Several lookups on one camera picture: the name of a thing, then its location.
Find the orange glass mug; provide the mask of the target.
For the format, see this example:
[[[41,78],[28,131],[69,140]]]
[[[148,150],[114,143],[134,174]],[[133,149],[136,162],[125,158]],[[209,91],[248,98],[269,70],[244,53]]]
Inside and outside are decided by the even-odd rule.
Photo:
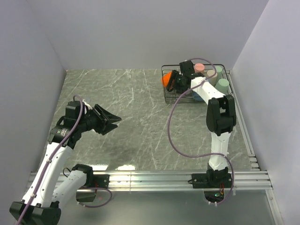
[[[173,85],[173,79],[172,79],[173,71],[170,71],[169,73],[165,74],[161,78],[161,83],[164,88],[170,89]]]

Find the salmon pink plastic cup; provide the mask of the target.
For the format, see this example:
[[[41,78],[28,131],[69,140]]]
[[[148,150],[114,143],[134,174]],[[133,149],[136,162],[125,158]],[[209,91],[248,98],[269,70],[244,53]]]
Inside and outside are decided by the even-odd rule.
[[[202,63],[196,63],[194,65],[194,70],[195,70],[196,73],[204,73],[205,66]]]

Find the blue plastic cup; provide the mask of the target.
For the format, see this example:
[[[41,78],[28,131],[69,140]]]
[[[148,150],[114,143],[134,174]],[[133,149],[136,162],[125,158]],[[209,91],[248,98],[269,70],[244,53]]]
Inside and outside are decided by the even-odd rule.
[[[200,102],[203,101],[203,99],[194,91],[192,91],[192,97],[193,97],[194,101],[200,101]]]

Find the beige plastic cup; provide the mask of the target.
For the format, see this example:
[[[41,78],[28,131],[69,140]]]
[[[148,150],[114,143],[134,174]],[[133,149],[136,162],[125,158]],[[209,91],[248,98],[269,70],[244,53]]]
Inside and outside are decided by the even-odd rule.
[[[218,73],[213,69],[207,70],[206,77],[208,78],[208,82],[214,86],[217,82]]]

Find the small light green cup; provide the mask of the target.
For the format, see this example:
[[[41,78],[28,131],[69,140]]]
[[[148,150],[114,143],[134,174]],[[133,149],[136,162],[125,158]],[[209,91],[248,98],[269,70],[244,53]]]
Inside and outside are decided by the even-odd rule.
[[[217,71],[217,80],[222,79],[223,77],[223,67],[215,65],[216,71]]]

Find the tall green plastic cup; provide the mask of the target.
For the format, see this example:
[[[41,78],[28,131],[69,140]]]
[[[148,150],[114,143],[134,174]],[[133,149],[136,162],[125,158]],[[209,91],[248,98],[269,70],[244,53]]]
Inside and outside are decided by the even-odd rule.
[[[219,92],[227,95],[229,90],[229,81],[227,79],[219,79],[218,82],[215,85],[215,89],[217,89]]]

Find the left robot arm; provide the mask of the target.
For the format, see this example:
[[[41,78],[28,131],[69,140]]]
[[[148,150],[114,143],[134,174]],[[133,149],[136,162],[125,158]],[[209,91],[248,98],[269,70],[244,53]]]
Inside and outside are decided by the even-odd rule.
[[[61,217],[63,206],[79,189],[91,190],[95,199],[97,191],[108,189],[109,176],[97,178],[93,168],[76,164],[67,178],[57,185],[60,172],[68,156],[73,151],[82,133],[94,130],[106,135],[117,128],[121,117],[111,114],[98,104],[90,108],[82,101],[70,101],[65,108],[65,115],[60,117],[50,131],[44,159],[40,168],[19,202],[12,202],[9,212],[18,225],[56,225]]]

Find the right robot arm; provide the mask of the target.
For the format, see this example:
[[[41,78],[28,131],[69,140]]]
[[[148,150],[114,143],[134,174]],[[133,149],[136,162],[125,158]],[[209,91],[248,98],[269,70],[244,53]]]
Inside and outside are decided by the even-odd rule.
[[[236,125],[235,100],[231,95],[218,91],[202,72],[196,72],[191,60],[179,63],[179,70],[173,70],[162,77],[168,91],[176,91],[180,99],[194,92],[206,103],[206,125],[211,134],[211,152],[204,178],[193,178],[201,188],[231,188],[234,182],[233,166],[228,159],[228,143]]]

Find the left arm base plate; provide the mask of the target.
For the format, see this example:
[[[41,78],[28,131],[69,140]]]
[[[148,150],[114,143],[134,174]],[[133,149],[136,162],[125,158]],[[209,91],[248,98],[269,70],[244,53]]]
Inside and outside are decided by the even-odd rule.
[[[76,201],[82,204],[98,205],[110,199],[108,190],[110,175],[94,175],[93,181],[80,187],[76,194]]]

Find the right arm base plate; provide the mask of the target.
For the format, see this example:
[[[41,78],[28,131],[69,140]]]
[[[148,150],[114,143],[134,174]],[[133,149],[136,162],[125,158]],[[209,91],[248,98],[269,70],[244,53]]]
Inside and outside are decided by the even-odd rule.
[[[193,189],[203,189],[204,197],[208,203],[220,204],[225,199],[225,189],[233,187],[232,175],[228,172],[218,174],[214,171],[193,173],[188,181]]]

